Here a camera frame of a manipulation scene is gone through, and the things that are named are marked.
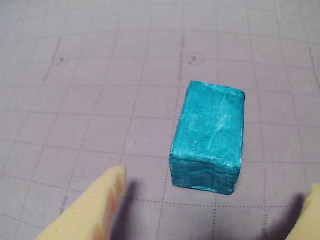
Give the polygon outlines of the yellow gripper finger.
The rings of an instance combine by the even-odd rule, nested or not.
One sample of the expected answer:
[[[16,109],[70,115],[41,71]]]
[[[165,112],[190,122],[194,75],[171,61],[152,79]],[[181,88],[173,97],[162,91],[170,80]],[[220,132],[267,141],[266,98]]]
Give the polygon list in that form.
[[[126,186],[126,167],[109,168],[36,239],[109,240]]]
[[[301,214],[287,240],[320,240],[320,184],[311,186]]]

